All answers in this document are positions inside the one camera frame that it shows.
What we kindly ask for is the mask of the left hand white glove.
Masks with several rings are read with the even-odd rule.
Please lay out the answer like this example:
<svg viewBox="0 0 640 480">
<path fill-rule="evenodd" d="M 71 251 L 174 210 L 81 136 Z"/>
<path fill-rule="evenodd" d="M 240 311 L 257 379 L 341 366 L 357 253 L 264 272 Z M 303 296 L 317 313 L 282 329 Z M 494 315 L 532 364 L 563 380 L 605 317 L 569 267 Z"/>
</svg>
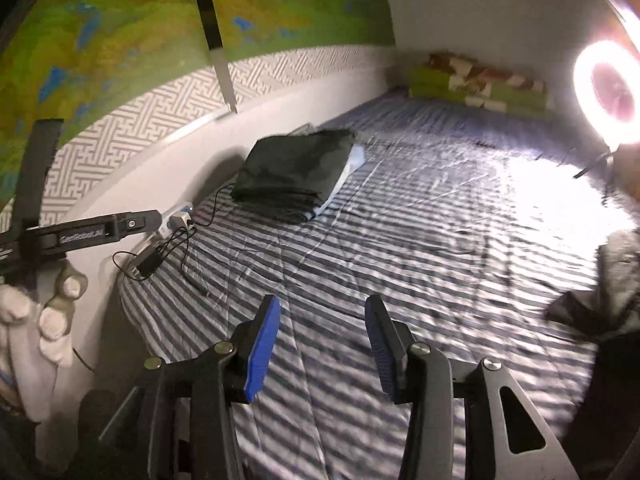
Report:
<svg viewBox="0 0 640 480">
<path fill-rule="evenodd" d="M 58 370 L 73 364 L 76 301 L 87 289 L 66 259 L 40 268 L 31 292 L 1 284 L 1 400 L 32 422 L 50 417 Z"/>
</svg>

